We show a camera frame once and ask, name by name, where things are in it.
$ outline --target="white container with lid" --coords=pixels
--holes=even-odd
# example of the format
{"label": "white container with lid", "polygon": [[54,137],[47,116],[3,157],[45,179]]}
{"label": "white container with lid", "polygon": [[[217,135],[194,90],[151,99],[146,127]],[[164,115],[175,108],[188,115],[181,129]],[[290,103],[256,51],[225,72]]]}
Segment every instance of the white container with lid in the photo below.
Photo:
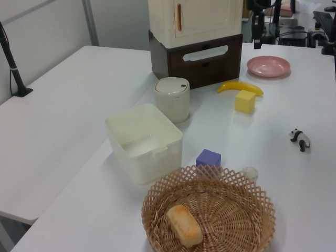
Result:
{"label": "white container with lid", "polygon": [[166,77],[154,88],[156,107],[173,123],[183,122],[189,115],[190,84],[183,78]]}
{"label": "white container with lid", "polygon": [[183,133],[154,105],[124,110],[105,123],[113,152],[135,183],[181,167]]}

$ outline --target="orange handle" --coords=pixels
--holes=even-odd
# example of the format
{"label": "orange handle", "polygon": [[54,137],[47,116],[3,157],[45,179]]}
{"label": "orange handle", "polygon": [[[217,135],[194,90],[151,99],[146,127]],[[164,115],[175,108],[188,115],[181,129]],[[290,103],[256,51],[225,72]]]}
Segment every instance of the orange handle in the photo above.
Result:
{"label": "orange handle", "polygon": [[182,31],[182,25],[181,25],[181,5],[177,4],[177,29],[179,31]]}

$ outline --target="pink plate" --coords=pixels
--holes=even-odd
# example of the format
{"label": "pink plate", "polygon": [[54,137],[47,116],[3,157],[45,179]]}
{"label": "pink plate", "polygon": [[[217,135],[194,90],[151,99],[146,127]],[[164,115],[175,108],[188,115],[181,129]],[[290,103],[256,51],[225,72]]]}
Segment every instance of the pink plate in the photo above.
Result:
{"label": "pink plate", "polygon": [[260,56],[250,59],[247,68],[252,74],[272,78],[288,73],[290,63],[279,57]]}

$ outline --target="cabinet door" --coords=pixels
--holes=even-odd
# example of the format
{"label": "cabinet door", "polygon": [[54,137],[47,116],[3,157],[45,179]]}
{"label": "cabinet door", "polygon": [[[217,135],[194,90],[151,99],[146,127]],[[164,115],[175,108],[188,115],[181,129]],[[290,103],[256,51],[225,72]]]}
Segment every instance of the cabinet door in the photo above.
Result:
{"label": "cabinet door", "polygon": [[236,2],[236,0],[174,0],[176,37],[234,27]]}

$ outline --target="drawer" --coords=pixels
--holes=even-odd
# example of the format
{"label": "drawer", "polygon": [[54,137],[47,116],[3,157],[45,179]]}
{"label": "drawer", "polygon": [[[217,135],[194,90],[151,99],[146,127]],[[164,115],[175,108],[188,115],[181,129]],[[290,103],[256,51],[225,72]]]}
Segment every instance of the drawer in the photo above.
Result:
{"label": "drawer", "polygon": [[185,78],[193,89],[239,77],[242,34],[171,49],[150,31],[149,37],[152,69],[159,79]]}

